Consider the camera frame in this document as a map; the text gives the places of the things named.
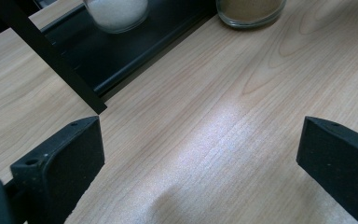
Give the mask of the glass jar of brown powder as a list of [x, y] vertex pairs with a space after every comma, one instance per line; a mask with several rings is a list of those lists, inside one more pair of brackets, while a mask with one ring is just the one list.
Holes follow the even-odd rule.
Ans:
[[277, 19], [286, 0], [215, 0], [223, 23], [236, 29], [266, 25]]

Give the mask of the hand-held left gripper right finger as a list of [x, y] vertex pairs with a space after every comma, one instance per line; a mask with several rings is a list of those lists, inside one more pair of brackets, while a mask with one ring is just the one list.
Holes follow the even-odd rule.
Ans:
[[306, 117], [297, 164], [358, 221], [358, 133], [326, 119]]

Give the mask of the black metal two-tier rack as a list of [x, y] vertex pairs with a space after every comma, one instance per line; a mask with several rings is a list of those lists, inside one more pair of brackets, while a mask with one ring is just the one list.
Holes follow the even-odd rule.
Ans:
[[135, 70], [215, 13], [214, 0], [149, 0], [144, 22], [108, 34], [96, 27], [83, 5], [38, 29], [14, 0], [0, 0], [0, 21], [98, 114]]

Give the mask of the glass jar of white powder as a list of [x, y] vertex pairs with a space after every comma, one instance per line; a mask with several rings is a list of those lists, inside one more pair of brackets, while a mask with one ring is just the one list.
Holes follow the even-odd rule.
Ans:
[[148, 14], [148, 0], [83, 0], [94, 23], [109, 34], [119, 34], [142, 23]]

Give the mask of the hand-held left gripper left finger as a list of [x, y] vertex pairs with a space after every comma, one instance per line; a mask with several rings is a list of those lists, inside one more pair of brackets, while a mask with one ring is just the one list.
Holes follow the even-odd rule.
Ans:
[[66, 125], [10, 166], [17, 220], [63, 224], [103, 165], [99, 118]]

